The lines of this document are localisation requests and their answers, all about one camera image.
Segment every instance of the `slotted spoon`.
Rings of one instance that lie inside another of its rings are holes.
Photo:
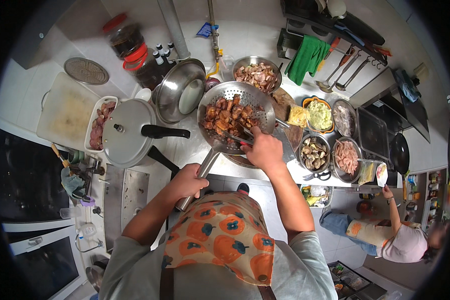
[[[198,177],[204,178],[210,172],[213,164],[215,163],[220,153],[229,155],[242,155],[245,154],[240,150],[240,144],[234,142],[232,144],[227,143],[227,136],[219,135],[214,129],[205,129],[202,122],[205,119],[206,106],[208,104],[215,104],[216,101],[223,97],[225,99],[233,99],[235,94],[240,95],[240,104],[250,105],[253,109],[251,118],[257,118],[259,120],[259,128],[270,135],[275,129],[275,111],[272,103],[267,99],[267,95],[262,93],[258,88],[238,81],[229,81],[220,83],[212,87],[207,93],[205,93],[198,105],[197,122],[200,128],[201,135],[211,146],[205,160],[200,166],[198,171]],[[185,211],[188,205],[192,202],[193,196],[180,199],[176,208],[181,211]]]

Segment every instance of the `fried pork ribs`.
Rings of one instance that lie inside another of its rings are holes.
[[[240,100],[240,95],[235,94],[231,100],[220,97],[215,104],[208,104],[201,124],[206,129],[215,130],[219,135],[223,135],[226,130],[234,136],[240,135],[237,123],[246,128],[258,126],[259,120],[252,118],[252,107],[240,105]],[[235,141],[228,139],[227,142],[231,144]]]

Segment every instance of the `shoe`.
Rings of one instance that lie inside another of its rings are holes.
[[[329,210],[332,210],[332,208],[330,207],[330,205],[329,206],[327,206],[327,207],[324,207],[322,210],[321,210],[321,215],[323,216],[326,212],[328,212]]]
[[[236,191],[248,196],[250,193],[250,188],[246,183],[240,183]]]

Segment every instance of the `pressure cooker lid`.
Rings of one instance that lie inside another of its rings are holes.
[[[103,150],[115,166],[130,168],[148,153],[153,139],[142,135],[144,125],[156,125],[153,107],[142,99],[118,105],[103,127]]]

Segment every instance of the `kitchen sink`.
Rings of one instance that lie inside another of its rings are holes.
[[[107,164],[105,178],[103,225],[106,251],[111,254],[115,239],[147,205],[150,174]]]

